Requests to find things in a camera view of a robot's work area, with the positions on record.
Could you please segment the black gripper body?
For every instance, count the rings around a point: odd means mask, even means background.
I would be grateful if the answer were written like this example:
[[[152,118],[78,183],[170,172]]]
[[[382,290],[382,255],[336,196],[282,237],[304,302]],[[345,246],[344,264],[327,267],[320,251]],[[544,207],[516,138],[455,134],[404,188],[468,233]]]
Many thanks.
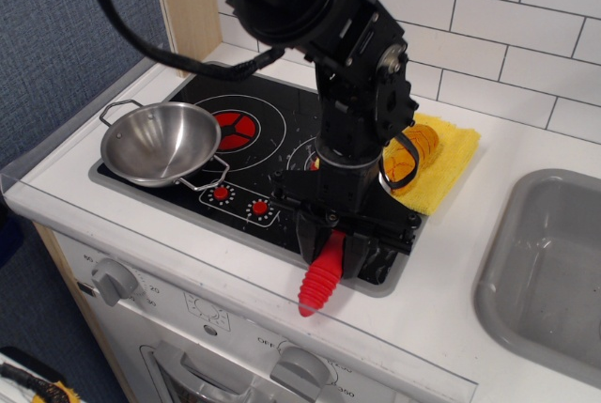
[[[379,182],[379,166],[336,167],[321,163],[316,171],[278,170],[270,175],[272,201],[295,214],[319,217],[333,231],[378,240],[378,249],[410,254],[422,220],[395,200]]]

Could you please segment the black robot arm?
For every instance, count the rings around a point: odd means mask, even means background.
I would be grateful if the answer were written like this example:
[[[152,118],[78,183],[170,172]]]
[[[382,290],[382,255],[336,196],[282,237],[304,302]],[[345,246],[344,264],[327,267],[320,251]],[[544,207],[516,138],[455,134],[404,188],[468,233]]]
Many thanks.
[[[420,218],[395,202],[383,151],[408,143],[410,96],[404,32],[378,0],[226,0],[244,30],[274,49],[295,49],[316,69],[321,107],[315,171],[272,174],[272,202],[293,213],[300,254],[313,262],[341,232],[342,271],[356,277],[381,249],[409,253]]]

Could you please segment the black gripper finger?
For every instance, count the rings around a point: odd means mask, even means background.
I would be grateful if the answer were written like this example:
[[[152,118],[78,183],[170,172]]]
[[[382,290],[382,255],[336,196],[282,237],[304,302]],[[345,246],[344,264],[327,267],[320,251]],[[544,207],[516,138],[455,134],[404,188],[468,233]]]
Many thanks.
[[[355,278],[360,274],[364,262],[378,248],[378,240],[363,234],[349,234],[344,240],[343,279]]]
[[[326,224],[324,217],[303,211],[295,214],[295,224],[300,255],[307,264],[312,264],[330,238],[332,228]]]

